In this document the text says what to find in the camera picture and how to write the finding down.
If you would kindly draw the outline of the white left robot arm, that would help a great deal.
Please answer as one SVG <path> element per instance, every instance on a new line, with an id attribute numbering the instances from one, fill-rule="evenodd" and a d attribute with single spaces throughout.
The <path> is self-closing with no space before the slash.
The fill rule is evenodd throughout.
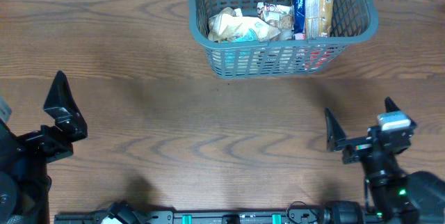
<path id="1" fill-rule="evenodd" d="M 7 126 L 12 113 L 1 100 L 1 222 L 48 223 L 52 180 L 47 164 L 74 154 L 73 143 L 88 137 L 88 126 L 66 75 L 56 73 L 43 110 L 53 126 L 17 136 Z"/>

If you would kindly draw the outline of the beige mushroom snack bag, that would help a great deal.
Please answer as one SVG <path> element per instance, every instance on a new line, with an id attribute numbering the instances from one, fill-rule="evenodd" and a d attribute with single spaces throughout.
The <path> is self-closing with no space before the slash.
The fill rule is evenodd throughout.
<path id="1" fill-rule="evenodd" d="M 259 2 L 257 4 L 257 14 L 267 24 L 280 31 L 279 33 L 273 33 L 271 41 L 293 39 L 293 6 Z"/>

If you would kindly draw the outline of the grey plastic basket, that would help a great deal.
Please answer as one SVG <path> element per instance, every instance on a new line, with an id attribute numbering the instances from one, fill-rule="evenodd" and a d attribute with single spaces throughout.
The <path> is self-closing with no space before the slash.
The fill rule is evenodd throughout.
<path id="1" fill-rule="evenodd" d="M 189 27 L 206 52 L 211 69 L 221 78 L 313 74 L 322 70 L 347 46 L 369 40 L 378 29 L 373 0 L 333 0 L 332 31 L 327 38 L 217 43 L 208 39 L 210 17 L 223 8 L 257 14 L 257 4 L 290 6 L 292 0 L 188 0 Z"/>

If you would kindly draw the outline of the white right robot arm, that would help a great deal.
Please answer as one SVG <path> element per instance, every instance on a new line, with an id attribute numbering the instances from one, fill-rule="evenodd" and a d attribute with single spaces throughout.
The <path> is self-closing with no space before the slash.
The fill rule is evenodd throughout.
<path id="1" fill-rule="evenodd" d="M 390 97 L 377 125 L 347 138 L 333 112 L 325 109 L 327 150 L 342 152 L 344 164 L 360 163 L 365 192 L 383 223 L 443 223 L 444 180 L 428 171 L 407 173 L 396 156 L 408 150 L 417 124 Z"/>

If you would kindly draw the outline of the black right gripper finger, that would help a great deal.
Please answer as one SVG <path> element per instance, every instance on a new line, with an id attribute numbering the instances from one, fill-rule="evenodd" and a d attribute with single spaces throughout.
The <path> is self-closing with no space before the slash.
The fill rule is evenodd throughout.
<path id="1" fill-rule="evenodd" d="M 400 111 L 400 108 L 396 105 L 396 103 L 392 100 L 392 98 L 386 97 L 384 103 L 385 103 L 385 111 L 387 113 Z"/>
<path id="2" fill-rule="evenodd" d="M 327 150 L 336 152 L 344 149 L 347 141 L 344 130 L 329 108 L 326 108 L 324 112 L 327 126 Z"/>

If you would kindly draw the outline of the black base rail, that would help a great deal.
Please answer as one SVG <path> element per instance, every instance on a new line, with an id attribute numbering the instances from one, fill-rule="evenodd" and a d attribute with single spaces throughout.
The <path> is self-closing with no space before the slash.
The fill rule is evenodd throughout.
<path id="1" fill-rule="evenodd" d="M 367 212 L 356 202 L 327 205 L 292 202 L 286 209 L 231 211 L 140 211 L 128 202 L 88 213 L 59 213 L 55 224 L 366 224 L 382 223 L 380 212 Z"/>

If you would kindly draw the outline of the teal packet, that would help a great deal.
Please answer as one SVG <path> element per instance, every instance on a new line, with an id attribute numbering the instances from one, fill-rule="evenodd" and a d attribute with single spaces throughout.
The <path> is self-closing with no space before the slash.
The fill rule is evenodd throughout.
<path id="1" fill-rule="evenodd" d="M 231 42 L 254 42 L 258 41 L 257 34 L 253 29 L 248 29 L 245 33 L 236 33 L 228 38 L 222 40 L 222 43 L 231 43 Z"/>

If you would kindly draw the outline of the blue tissue pack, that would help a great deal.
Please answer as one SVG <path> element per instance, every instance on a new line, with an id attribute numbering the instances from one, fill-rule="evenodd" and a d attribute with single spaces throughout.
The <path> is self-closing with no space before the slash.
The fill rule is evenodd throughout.
<path id="1" fill-rule="evenodd" d="M 305 0 L 292 0 L 293 33 L 296 40 L 305 39 Z"/>

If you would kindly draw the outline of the orange noodle packet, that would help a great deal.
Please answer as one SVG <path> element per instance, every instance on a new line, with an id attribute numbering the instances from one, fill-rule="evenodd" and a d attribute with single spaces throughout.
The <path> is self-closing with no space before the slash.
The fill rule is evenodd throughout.
<path id="1" fill-rule="evenodd" d="M 334 0 L 305 0 L 306 38 L 327 38 L 332 30 Z"/>

